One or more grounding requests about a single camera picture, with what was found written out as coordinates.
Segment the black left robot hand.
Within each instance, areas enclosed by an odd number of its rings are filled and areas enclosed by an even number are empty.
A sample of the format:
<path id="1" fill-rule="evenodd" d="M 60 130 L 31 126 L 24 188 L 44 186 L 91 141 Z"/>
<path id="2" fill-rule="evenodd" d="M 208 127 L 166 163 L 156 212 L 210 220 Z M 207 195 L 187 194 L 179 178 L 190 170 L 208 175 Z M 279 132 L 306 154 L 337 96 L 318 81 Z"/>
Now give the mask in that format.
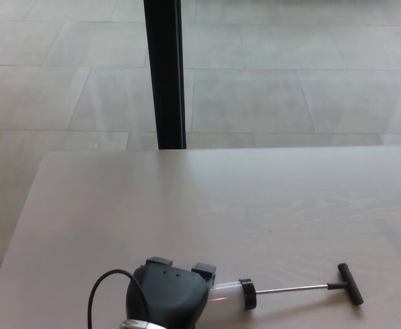
<path id="1" fill-rule="evenodd" d="M 164 328 L 194 328 L 215 283 L 216 269 L 197 263 L 185 270 L 165 258 L 148 258 L 134 271 L 135 280 L 127 288 L 127 318 Z"/>

